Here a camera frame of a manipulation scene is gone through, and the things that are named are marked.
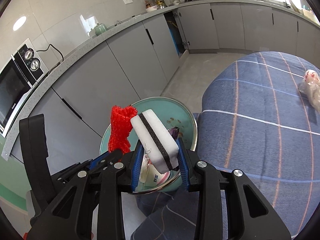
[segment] microwave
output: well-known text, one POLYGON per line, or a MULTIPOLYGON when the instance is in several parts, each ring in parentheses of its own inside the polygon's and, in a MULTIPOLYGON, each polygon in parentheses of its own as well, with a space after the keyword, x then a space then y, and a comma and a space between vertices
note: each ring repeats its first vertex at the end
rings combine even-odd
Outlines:
POLYGON ((0 70, 0 133, 3 137, 48 72, 29 39, 19 46, 0 70))

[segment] microwave handle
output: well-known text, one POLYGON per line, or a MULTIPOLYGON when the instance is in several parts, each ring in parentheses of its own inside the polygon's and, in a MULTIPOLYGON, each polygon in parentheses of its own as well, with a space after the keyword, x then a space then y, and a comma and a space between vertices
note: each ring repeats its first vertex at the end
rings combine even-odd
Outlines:
POLYGON ((32 87, 31 83, 28 81, 28 79, 26 78, 26 76, 24 75, 24 73, 21 71, 21 69, 19 68, 18 64, 16 63, 16 60, 15 60, 15 58, 14 58, 13 55, 11 55, 11 58, 12 58, 14 64, 16 65, 16 67, 17 67, 20 75, 21 75, 21 76, 23 77, 23 79, 25 80, 25 82, 27 82, 27 84, 29 85, 29 87, 32 87))

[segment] clear plastic bag with red print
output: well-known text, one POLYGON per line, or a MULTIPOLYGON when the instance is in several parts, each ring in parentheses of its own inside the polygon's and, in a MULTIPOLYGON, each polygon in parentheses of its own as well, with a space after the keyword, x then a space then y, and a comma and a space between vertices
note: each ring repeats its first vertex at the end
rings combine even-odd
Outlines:
POLYGON ((307 95, 310 104, 320 113, 320 78, 316 71, 308 69, 299 85, 299 91, 307 95))

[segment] microwave knob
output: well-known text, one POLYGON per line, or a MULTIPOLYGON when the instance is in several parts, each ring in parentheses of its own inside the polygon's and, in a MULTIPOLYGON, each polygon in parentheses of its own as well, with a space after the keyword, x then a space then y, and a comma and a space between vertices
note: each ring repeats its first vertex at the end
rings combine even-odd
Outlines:
POLYGON ((28 49, 27 51, 26 51, 26 53, 24 54, 24 58, 26 59, 26 60, 29 60, 29 59, 31 59, 33 57, 33 50, 32 49, 28 49))
POLYGON ((40 66, 40 62, 38 59, 34 59, 32 62, 31 62, 31 65, 30 65, 30 69, 31 71, 36 71, 40 66))

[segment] white bowl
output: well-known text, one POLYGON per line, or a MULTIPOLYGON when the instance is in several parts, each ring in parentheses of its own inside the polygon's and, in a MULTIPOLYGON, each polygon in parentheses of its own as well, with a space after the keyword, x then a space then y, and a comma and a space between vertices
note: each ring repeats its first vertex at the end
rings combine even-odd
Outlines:
POLYGON ((155 5, 155 6, 152 6, 152 7, 149 7, 149 8, 146 8, 146 12, 152 12, 152 11, 155 11, 158 9, 158 6, 155 5))

